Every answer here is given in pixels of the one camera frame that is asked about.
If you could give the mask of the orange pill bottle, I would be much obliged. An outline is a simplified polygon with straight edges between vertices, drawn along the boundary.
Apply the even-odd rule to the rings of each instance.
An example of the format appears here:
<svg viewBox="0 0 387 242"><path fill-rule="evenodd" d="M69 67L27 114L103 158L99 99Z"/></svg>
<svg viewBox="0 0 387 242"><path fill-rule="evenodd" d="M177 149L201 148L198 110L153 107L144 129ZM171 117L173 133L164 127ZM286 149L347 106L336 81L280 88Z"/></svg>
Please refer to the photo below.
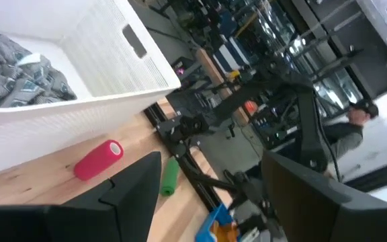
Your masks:
<svg viewBox="0 0 387 242"><path fill-rule="evenodd" d="M217 220L209 229L214 242L238 242L239 230L236 223L220 224Z"/></svg>

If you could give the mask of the grey patterned cloth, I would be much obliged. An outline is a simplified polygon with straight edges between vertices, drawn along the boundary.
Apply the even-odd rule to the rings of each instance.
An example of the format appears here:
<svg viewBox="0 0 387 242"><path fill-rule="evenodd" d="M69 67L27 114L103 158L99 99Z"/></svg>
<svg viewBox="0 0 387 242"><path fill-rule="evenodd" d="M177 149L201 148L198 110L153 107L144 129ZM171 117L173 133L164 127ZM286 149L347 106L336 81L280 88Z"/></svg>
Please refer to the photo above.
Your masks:
<svg viewBox="0 0 387 242"><path fill-rule="evenodd" d="M0 34L0 108L71 101L77 98L50 60Z"/></svg>

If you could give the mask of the person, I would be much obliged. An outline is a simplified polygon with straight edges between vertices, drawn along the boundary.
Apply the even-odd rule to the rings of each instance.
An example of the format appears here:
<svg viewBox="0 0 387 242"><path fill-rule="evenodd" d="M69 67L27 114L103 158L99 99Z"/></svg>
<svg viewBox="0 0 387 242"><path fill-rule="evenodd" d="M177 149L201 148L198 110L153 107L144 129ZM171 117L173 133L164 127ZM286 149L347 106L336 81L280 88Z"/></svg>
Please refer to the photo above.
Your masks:
<svg viewBox="0 0 387 242"><path fill-rule="evenodd" d="M348 121L323 127L336 161L360 146L365 124L378 115L377 105L370 99L362 99L356 103L349 103L346 115Z"/></svg>

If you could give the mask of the white perforated plastic basket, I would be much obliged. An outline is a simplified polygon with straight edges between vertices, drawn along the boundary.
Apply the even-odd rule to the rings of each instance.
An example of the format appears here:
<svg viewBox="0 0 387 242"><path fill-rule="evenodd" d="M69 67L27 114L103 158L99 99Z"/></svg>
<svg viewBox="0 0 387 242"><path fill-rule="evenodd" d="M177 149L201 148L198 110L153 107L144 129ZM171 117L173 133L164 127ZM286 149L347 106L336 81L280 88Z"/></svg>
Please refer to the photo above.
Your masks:
<svg viewBox="0 0 387 242"><path fill-rule="evenodd" d="M0 108L0 171L110 132L180 86L128 0L0 0L0 34L77 96Z"/></svg>

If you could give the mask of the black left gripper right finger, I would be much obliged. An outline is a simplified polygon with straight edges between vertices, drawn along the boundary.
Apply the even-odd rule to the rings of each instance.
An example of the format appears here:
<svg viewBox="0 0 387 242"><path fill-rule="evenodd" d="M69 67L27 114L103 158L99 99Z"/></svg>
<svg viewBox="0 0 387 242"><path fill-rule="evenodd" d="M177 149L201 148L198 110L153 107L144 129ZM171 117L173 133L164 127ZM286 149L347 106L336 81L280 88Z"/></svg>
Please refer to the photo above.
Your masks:
<svg viewBox="0 0 387 242"><path fill-rule="evenodd" d="M387 202L270 151L261 170L288 242L387 242Z"/></svg>

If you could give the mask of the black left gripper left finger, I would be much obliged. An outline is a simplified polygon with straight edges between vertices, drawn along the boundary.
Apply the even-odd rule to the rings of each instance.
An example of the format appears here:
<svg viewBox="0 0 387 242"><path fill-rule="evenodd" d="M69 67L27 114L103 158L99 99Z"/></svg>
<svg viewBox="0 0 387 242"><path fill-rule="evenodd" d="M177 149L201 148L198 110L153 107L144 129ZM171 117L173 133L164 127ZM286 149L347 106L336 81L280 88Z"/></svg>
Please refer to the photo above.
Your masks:
<svg viewBox="0 0 387 242"><path fill-rule="evenodd" d="M0 242L146 242L160 180L153 151L64 204L0 206Z"/></svg>

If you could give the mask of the red bandage roll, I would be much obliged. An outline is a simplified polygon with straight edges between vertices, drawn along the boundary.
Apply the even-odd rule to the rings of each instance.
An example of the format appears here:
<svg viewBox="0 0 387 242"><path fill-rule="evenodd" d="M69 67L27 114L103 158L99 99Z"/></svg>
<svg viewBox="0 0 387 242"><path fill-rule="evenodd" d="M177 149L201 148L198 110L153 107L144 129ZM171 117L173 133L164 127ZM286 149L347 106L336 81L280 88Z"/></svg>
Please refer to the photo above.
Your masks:
<svg viewBox="0 0 387 242"><path fill-rule="evenodd" d="M124 155L124 149L116 140L107 140L95 147L74 166L75 177L87 181L105 171Z"/></svg>

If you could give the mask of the green bandage roll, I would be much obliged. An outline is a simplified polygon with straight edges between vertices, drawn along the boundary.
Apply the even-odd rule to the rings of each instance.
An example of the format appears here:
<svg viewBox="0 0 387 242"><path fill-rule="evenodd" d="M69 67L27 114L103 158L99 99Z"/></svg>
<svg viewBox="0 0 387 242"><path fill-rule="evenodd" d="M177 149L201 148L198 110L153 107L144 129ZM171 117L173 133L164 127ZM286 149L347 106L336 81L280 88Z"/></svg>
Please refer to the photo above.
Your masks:
<svg viewBox="0 0 387 242"><path fill-rule="evenodd" d="M160 191L162 196L171 196L174 194L177 187L178 173L179 164L177 160L172 157L166 162L164 166Z"/></svg>

